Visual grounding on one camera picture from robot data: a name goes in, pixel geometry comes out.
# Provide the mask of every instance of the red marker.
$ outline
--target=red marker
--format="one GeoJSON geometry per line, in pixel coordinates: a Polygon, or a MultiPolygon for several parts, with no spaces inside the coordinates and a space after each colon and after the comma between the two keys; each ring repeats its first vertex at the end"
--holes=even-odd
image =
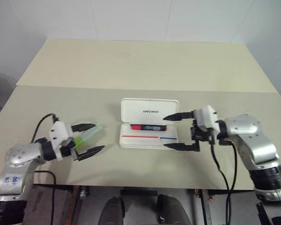
{"type": "Polygon", "coordinates": [[[153,131],[166,131],[166,125],[139,125],[139,124],[131,124],[132,130],[153,130],[153,131]]]}

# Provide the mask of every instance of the white wall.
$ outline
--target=white wall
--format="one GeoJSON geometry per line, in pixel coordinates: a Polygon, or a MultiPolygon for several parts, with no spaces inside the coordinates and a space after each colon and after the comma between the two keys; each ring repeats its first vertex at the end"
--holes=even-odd
{"type": "Polygon", "coordinates": [[[46,37],[246,43],[281,94],[281,0],[0,0],[0,75],[46,37]]]}

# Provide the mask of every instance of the white pen case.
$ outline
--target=white pen case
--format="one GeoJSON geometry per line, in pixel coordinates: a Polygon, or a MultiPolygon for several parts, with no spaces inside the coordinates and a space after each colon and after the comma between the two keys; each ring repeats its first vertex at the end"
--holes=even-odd
{"type": "Polygon", "coordinates": [[[124,98],[121,101],[119,145],[123,148],[169,149],[168,143],[178,143],[176,122],[163,120],[179,111],[179,102],[167,99],[124,98]],[[131,124],[166,125],[166,131],[132,130],[131,124]]]}

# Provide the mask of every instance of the white plastic part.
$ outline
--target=white plastic part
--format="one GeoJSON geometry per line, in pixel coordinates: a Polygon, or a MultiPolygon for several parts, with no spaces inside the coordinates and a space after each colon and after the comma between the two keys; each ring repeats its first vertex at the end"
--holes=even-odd
{"type": "Polygon", "coordinates": [[[56,121],[49,132],[52,148],[55,152],[56,159],[62,160],[60,148],[67,145],[74,138],[73,131],[70,125],[62,121],[56,121]]]}
{"type": "Polygon", "coordinates": [[[179,102],[166,99],[124,98],[121,102],[119,145],[123,148],[168,149],[164,144],[178,143],[174,121],[164,117],[177,113],[179,102]],[[166,131],[132,130],[130,124],[167,125],[166,131]]]}
{"type": "Polygon", "coordinates": [[[195,118],[197,120],[198,127],[202,131],[207,131],[208,128],[212,128],[215,135],[220,132],[220,126],[216,123],[218,120],[216,111],[210,105],[197,109],[195,111],[195,118]]]}

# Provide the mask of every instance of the black cylinder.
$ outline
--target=black cylinder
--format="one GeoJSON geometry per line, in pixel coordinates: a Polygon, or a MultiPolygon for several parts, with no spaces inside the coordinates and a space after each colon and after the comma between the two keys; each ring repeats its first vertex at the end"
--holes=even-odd
{"type": "Polygon", "coordinates": [[[23,222],[27,201],[0,202],[0,225],[23,222]]]}
{"type": "Polygon", "coordinates": [[[281,166],[264,170],[251,170],[249,172],[255,188],[260,190],[281,188],[281,166]]]}

